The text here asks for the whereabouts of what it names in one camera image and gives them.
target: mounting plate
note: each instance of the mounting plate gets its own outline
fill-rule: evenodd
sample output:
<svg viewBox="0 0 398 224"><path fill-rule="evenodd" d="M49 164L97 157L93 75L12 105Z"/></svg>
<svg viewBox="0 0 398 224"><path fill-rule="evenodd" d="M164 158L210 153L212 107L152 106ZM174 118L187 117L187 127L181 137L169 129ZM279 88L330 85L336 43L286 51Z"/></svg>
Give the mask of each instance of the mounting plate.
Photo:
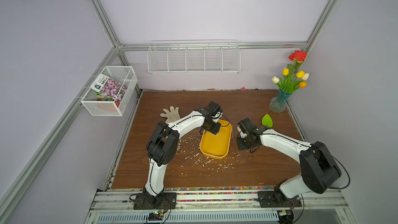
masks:
<svg viewBox="0 0 398 224"><path fill-rule="evenodd" d="M169 200L171 205L170 208L169 208L169 203L167 201L161 201L160 204L158 204L157 206L152 206L152 204L145 199L144 194L137 194L134 200L134 209L135 210L162 209L162 208L176 209L177 193L162 193L162 196L164 196L167 200Z"/></svg>
<svg viewBox="0 0 398 224"><path fill-rule="evenodd" d="M260 199L260 207L262 207L262 208L283 208L283 207L291 208L293 206L291 201L293 201L295 207L302 206L298 195L289 199L289 201L281 202L281 203L277 204L274 201L274 197L273 197L274 192L273 191L258 191L257 193L258 193L258 198Z"/></svg>

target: blue glass vase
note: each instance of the blue glass vase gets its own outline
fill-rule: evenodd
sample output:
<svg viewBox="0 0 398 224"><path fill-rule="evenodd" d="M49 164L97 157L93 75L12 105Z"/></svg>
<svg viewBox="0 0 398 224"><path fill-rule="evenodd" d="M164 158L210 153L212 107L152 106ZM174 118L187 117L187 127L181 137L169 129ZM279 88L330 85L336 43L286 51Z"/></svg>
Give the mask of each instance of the blue glass vase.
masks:
<svg viewBox="0 0 398 224"><path fill-rule="evenodd" d="M283 112L287 106L286 100L291 95L291 93L284 93L279 90L278 96L273 97L271 99L271 102L269 103L269 108L271 109L271 111Z"/></svg>

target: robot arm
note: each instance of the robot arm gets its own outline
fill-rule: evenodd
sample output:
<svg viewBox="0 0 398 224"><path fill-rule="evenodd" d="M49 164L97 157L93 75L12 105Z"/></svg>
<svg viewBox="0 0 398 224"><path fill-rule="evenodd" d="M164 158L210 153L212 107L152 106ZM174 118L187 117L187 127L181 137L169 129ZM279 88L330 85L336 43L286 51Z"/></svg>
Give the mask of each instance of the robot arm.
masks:
<svg viewBox="0 0 398 224"><path fill-rule="evenodd" d="M257 128L249 118L238 123L238 131L240 137L237 142L240 150L251 150L264 145L300 163L300 175L275 187L273 200L276 203L289 202L297 195L311 191L322 194L341 176L339 167L321 142L312 144L296 140L264 125Z"/></svg>
<svg viewBox="0 0 398 224"><path fill-rule="evenodd" d="M212 101L207 107L198 107L180 120L157 124L147 143L150 165L148 180L143 189L146 200L153 206L157 206L162 200L164 174L167 164L176 154L178 140L197 127L217 134L221 126L217 121L221 116L221 107Z"/></svg>

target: orange tulip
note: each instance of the orange tulip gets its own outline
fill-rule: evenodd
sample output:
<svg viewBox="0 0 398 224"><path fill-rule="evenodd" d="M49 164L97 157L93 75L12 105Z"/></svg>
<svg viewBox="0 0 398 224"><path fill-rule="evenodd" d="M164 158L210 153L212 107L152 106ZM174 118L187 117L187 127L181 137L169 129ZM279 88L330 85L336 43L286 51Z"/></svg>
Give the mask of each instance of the orange tulip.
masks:
<svg viewBox="0 0 398 224"><path fill-rule="evenodd" d="M303 87L305 87L305 86L307 86L307 82L300 82L300 83L298 84L298 87L300 87L300 88L303 88Z"/></svg>

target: wire basket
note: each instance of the wire basket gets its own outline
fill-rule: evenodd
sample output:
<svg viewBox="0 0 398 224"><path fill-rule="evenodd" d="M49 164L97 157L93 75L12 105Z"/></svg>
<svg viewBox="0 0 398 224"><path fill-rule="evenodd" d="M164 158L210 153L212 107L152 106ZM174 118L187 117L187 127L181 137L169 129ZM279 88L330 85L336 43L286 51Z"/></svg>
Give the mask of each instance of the wire basket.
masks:
<svg viewBox="0 0 398 224"><path fill-rule="evenodd" d="M239 45L151 46L148 71L154 73L238 73Z"/></svg>
<svg viewBox="0 0 398 224"><path fill-rule="evenodd" d="M137 76L134 70L132 67L127 66L106 66L101 73L122 83L122 86L127 87L119 107L117 107L115 100L97 101L98 95L91 88L86 92L80 102L92 116L123 116L127 103L137 84Z"/></svg>

